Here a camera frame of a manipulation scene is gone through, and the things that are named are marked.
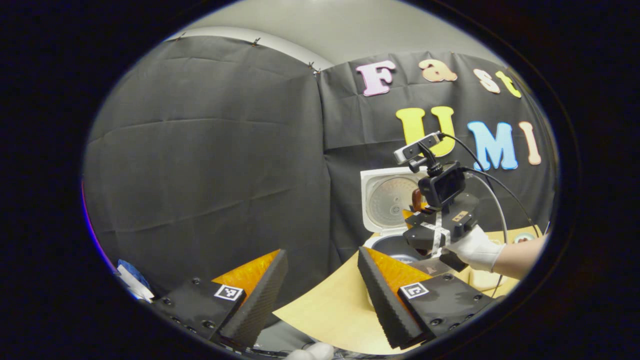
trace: sticker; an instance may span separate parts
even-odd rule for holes
[[[452,221],[459,222],[468,213],[469,213],[468,211],[460,211],[460,214],[457,214],[456,217],[454,217]]]
[[[220,286],[220,289],[218,289],[215,295],[213,296],[219,297],[225,300],[236,301],[243,291],[244,290],[242,290],[241,288],[235,288],[233,286],[223,285],[223,286]]]
[[[406,298],[413,299],[429,292],[421,283],[409,284],[401,286],[400,289],[406,295]]]

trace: white tape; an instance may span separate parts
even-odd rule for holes
[[[443,246],[448,246],[451,243],[451,232],[442,227],[442,214],[440,212],[436,213],[436,224],[429,224],[423,222],[422,226],[427,229],[433,230],[433,248],[431,249],[432,254],[439,254],[439,249]],[[442,235],[444,235],[444,244],[442,243]]]

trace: blue letter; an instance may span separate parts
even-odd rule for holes
[[[487,153],[491,157],[494,168],[498,168],[500,155],[502,155],[502,164],[500,165],[502,165],[503,169],[513,170],[518,167],[516,152],[513,148],[513,139],[511,139],[511,125],[499,122],[495,138],[493,138],[484,122],[472,121],[467,124],[467,127],[476,138],[477,156],[482,163],[483,170],[487,171],[491,167],[486,159]],[[480,170],[480,165],[474,163],[474,168]]]

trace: blue object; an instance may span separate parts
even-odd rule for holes
[[[486,158],[487,152],[491,157],[494,168],[498,168],[499,165],[502,165],[505,170],[513,170],[518,167],[515,149],[513,148],[513,139],[511,138],[511,125],[506,122],[499,122],[495,138],[484,122],[472,121],[467,124],[467,127],[476,138],[477,157],[482,163],[482,170],[487,171],[491,168]],[[474,168],[480,170],[480,164],[474,163]]]
[[[129,264],[128,262],[119,259],[118,260],[118,266],[122,265],[122,267],[124,267],[125,269],[127,269],[127,271],[133,275],[133,277],[136,278],[136,280],[138,280],[140,283],[142,283],[142,285],[144,285],[147,289],[151,290],[151,286],[149,286],[149,283],[145,280],[144,276],[142,276],[142,274],[131,264]]]

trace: white cloth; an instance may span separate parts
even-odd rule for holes
[[[474,270],[493,272],[493,266],[505,244],[497,245],[476,225],[460,240],[446,246]]]
[[[331,360],[335,349],[327,343],[315,343],[306,350],[293,350],[285,360]]]

